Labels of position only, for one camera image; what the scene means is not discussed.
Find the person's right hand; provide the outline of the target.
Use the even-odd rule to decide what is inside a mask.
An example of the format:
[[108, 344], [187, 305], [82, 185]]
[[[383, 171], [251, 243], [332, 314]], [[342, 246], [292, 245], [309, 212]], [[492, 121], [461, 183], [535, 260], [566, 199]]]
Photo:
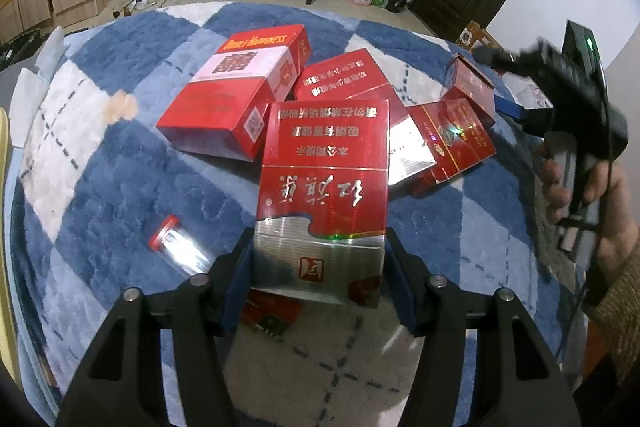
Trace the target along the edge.
[[[544, 162], [539, 176], [548, 202], [547, 218], [550, 223], [558, 223], [573, 193], [560, 185], [562, 169], [544, 145], [540, 153]], [[623, 273], [639, 238], [639, 227], [631, 211], [626, 173], [619, 161], [612, 165], [599, 161], [590, 171], [582, 199], [590, 204], [602, 198], [605, 202], [600, 204], [600, 246], [596, 261], [608, 287], [612, 287]]]

